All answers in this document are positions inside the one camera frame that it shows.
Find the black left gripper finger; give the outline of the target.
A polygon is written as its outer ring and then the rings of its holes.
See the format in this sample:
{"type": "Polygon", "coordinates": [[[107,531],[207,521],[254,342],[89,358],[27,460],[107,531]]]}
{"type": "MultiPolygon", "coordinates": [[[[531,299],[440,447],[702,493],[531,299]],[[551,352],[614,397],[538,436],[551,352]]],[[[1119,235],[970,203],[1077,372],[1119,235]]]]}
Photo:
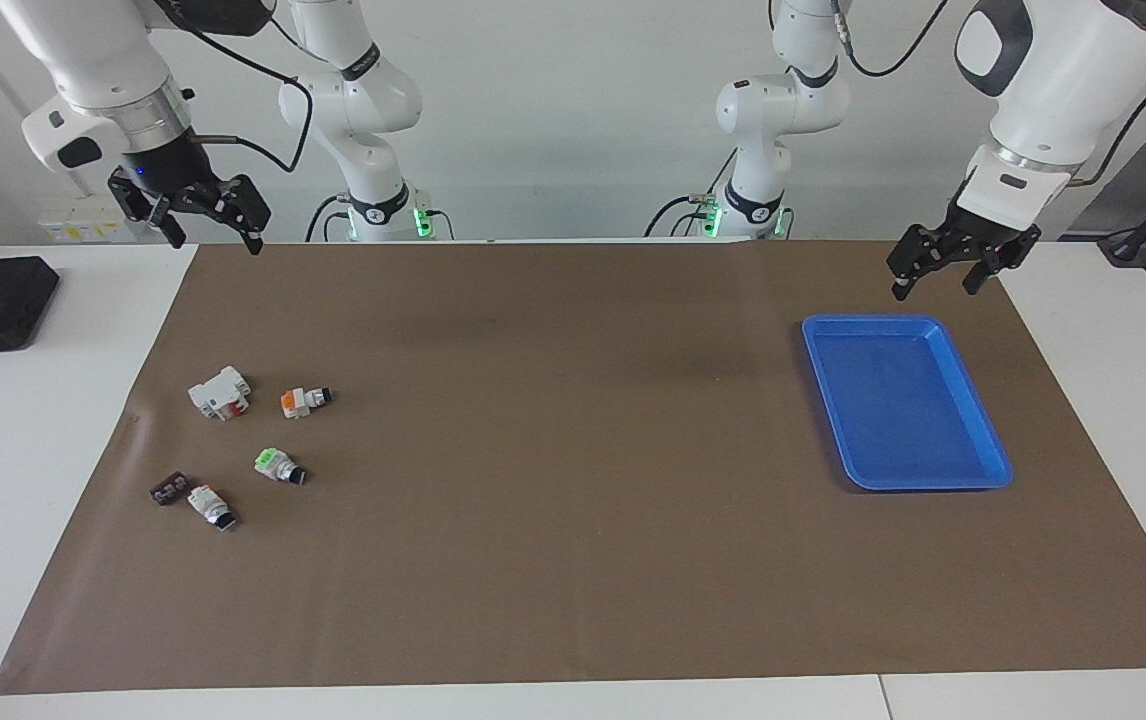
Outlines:
{"type": "Polygon", "coordinates": [[[1022,263],[1025,263],[1022,243],[1004,243],[998,249],[986,249],[981,259],[972,266],[966,277],[963,277],[963,290],[970,296],[976,296],[990,277],[1003,271],[1017,269],[1022,263]]]}
{"type": "Polygon", "coordinates": [[[890,291],[894,299],[905,302],[920,279],[945,268],[949,264],[961,263],[961,241],[951,234],[943,236],[925,225],[911,225],[898,238],[887,258],[893,275],[890,291]]]}

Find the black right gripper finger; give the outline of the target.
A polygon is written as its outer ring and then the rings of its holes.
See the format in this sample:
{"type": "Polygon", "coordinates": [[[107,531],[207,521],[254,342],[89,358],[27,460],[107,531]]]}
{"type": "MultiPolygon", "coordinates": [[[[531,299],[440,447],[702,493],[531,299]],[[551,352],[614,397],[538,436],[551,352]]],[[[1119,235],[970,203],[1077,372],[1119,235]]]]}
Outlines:
{"type": "Polygon", "coordinates": [[[270,224],[272,211],[257,190],[252,178],[233,177],[227,181],[193,183],[193,205],[215,224],[240,234],[249,255],[261,255],[262,233],[270,224]]]}
{"type": "Polygon", "coordinates": [[[144,225],[172,249],[181,249],[186,242],[183,227],[172,216],[167,195],[144,191],[129,178],[125,170],[113,170],[108,177],[108,191],[119,205],[121,214],[131,224],[144,225]]]}

